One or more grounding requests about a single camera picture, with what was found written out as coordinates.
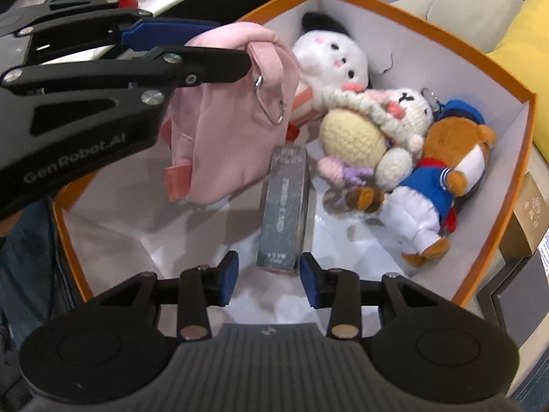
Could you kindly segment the yellow cushion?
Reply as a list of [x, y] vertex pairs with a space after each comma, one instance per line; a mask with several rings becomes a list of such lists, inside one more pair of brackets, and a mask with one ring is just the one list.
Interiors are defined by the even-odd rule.
[[549, 4], [524, 0], [502, 41], [489, 56], [537, 95], [534, 144], [548, 161]]

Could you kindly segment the beige sofa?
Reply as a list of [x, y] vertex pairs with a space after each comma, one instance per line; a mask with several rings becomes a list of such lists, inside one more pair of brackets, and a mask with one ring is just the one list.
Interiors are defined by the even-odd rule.
[[484, 53], [548, 45], [548, 0], [398, 0], [393, 5]]

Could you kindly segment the gold small box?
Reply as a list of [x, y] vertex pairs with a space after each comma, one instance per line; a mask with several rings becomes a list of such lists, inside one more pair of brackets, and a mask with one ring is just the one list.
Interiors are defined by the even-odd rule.
[[548, 229], [548, 206], [535, 179], [527, 173], [499, 249], [504, 261], [513, 264], [536, 251]]

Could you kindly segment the crochet bunny plush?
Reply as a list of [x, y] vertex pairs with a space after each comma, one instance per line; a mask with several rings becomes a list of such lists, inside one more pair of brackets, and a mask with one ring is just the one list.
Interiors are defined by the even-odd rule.
[[328, 93], [325, 102], [320, 177], [339, 189], [374, 183], [390, 191], [411, 174], [434, 123], [423, 94], [412, 88], [342, 89]]

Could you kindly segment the dark grey box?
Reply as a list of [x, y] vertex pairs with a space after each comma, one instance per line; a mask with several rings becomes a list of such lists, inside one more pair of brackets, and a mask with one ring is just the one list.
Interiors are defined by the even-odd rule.
[[310, 177], [304, 147], [273, 149], [263, 203], [257, 265], [274, 273], [296, 273], [302, 253]]

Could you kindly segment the white dog plush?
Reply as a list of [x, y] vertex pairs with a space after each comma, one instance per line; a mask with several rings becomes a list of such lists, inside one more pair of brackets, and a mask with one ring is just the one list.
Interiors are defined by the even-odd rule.
[[366, 53], [339, 21], [325, 13], [310, 11], [302, 16], [302, 35], [292, 51], [300, 66], [289, 118], [294, 127], [324, 115], [331, 91], [361, 90], [370, 84]]

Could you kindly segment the brown bear sailor plush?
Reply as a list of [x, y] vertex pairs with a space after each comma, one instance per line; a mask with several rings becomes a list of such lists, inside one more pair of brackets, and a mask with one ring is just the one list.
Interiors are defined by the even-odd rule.
[[412, 267], [443, 257], [455, 231], [455, 202], [481, 181], [496, 132], [472, 105], [448, 101], [429, 128], [420, 161], [396, 188], [359, 187], [345, 194], [355, 211], [374, 213]]

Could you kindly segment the left jeans leg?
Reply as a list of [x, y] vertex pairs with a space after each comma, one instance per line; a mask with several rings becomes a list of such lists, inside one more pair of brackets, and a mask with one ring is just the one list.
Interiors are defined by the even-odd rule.
[[40, 200], [1, 221], [1, 326], [19, 348], [51, 319], [83, 303], [60, 233], [52, 201]]

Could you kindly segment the pink fabric pouch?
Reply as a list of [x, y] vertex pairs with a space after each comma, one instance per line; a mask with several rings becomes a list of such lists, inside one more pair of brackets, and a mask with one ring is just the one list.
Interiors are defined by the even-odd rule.
[[253, 22], [215, 28], [188, 44], [236, 50], [251, 60], [234, 83], [177, 89], [166, 110], [167, 197], [209, 205], [268, 173], [273, 148], [286, 140], [301, 72], [291, 47]]

